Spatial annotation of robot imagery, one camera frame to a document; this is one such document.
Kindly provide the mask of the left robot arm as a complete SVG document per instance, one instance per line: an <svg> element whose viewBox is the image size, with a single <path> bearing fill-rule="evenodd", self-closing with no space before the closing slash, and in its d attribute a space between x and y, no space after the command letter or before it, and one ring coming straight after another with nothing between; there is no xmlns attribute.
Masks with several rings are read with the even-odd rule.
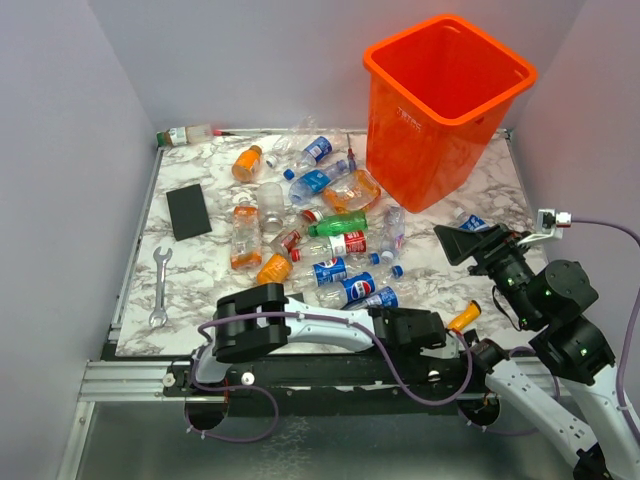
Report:
<svg viewBox="0 0 640 480"><path fill-rule="evenodd" d="M290 343L329 345L352 353L375 346L405 356L453 359L460 349L454 333L431 311L403 308L400 288L386 286L341 309L311 304L268 283L221 298L213 319L198 332L184 379L206 395L227 387L230 365L261 359Z"/></svg>

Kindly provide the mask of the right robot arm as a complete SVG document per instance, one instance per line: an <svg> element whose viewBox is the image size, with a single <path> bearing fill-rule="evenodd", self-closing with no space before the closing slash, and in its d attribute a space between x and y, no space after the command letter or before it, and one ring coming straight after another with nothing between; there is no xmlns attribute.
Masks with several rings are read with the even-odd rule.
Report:
<svg viewBox="0 0 640 480"><path fill-rule="evenodd" d="M602 331L584 313L598 299L581 265L555 260L534 273L525 259L530 246L560 237L568 214L546 213L537 232L503 224L481 231L438 225L434 232L452 265L475 260L469 272L491 279L518 317L534 332L536 357L571 394L576 417L530 382L495 342L483 340L475 357L459 367L469 390L488 388L513 405L572 467L576 479L636 479L639 476L639 417L620 376L622 364Z"/></svg>

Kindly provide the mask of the brown coffee bottle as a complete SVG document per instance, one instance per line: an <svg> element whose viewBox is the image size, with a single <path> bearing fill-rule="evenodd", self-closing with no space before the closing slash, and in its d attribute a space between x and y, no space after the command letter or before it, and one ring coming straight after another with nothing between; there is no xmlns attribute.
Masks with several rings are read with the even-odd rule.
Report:
<svg viewBox="0 0 640 480"><path fill-rule="evenodd" d="M210 141L215 136L215 130L210 124L174 127L156 133L159 147L179 147Z"/></svg>

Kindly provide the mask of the large crushed orange bottle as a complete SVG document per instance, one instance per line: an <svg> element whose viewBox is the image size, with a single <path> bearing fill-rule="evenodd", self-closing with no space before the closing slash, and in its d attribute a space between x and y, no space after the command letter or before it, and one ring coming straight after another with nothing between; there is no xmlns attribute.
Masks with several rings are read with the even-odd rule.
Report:
<svg viewBox="0 0 640 480"><path fill-rule="evenodd" d="M322 198L336 213L369 210L381 195L381 188L373 177L357 169L327 186Z"/></svg>

